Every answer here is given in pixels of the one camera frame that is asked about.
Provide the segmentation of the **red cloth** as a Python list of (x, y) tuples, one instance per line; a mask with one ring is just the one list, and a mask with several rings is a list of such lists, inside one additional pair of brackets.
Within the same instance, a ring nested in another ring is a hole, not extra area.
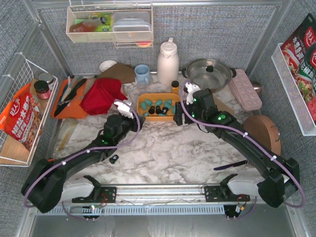
[(84, 95), (80, 107), (89, 115), (106, 114), (114, 101), (127, 100), (118, 79), (100, 78)]

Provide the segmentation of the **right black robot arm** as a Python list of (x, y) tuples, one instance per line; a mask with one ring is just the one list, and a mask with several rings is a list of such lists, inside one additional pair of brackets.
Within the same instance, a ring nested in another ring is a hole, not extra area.
[(180, 95), (188, 93), (186, 100), (180, 100), (180, 108), (176, 109), (175, 121), (182, 125), (182, 115), (188, 118), (187, 123), (196, 123), (206, 128), (219, 139), (237, 149), (263, 177), (257, 183), (258, 195), (271, 207), (277, 208), (286, 204), (286, 200), (296, 191), (301, 193), (303, 207), (306, 196), (300, 185), (299, 164), (293, 158), (283, 159), (281, 156), (263, 147), (249, 135), (227, 111), (219, 111), (209, 89), (192, 91), (184, 89)]

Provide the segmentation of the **orange plastic storage basket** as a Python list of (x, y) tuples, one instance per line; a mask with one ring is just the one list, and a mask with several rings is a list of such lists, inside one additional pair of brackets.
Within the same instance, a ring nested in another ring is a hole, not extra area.
[(137, 112), (146, 121), (173, 121), (179, 101), (180, 97), (175, 93), (145, 93), (138, 97)]

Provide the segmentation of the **brown cardboard sheet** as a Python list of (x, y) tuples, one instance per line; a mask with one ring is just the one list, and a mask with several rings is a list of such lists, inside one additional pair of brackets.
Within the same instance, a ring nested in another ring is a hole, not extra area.
[(226, 111), (226, 112), (229, 112), (230, 114), (232, 114), (233, 116), (235, 115), (234, 110), (229, 108), (226, 104), (224, 104), (218, 98), (214, 97), (213, 99), (214, 99), (215, 105), (217, 106), (217, 109), (219, 111)]

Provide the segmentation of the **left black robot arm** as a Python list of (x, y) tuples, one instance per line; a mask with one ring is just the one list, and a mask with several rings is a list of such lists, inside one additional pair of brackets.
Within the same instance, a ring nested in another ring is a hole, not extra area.
[(128, 132), (135, 135), (141, 130), (145, 117), (128, 118), (110, 115), (104, 128), (85, 148), (61, 159), (41, 159), (22, 186), (24, 202), (30, 202), (40, 212), (47, 213), (58, 203), (83, 199), (97, 202), (101, 199), (101, 184), (90, 175), (69, 181), (79, 171), (109, 158), (119, 147)]

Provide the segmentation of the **black coffee capsule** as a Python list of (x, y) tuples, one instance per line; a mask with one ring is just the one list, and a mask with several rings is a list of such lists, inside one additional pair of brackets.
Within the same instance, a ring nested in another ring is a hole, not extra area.
[(153, 114), (155, 114), (155, 112), (156, 112), (156, 107), (155, 106), (150, 106), (150, 108), (148, 110), (148, 113), (150, 115), (153, 115)]
[(161, 114), (161, 108), (160, 108), (160, 106), (156, 106), (156, 114)]
[(169, 111), (169, 108), (163, 107), (161, 114), (166, 115), (168, 111)]

